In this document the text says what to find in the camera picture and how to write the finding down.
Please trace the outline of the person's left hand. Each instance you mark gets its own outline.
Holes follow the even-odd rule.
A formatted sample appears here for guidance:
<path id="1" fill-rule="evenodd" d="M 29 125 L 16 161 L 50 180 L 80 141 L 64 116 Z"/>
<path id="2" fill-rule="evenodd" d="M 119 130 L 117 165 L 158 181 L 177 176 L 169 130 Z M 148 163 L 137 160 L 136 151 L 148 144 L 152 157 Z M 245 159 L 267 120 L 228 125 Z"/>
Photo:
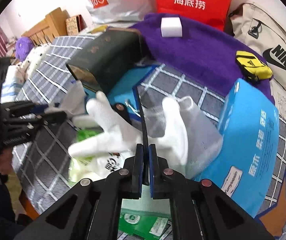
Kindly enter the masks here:
<path id="1" fill-rule="evenodd" d="M 2 175 L 8 175 L 12 172 L 12 149 L 4 149 L 0 155 L 0 173 Z"/>

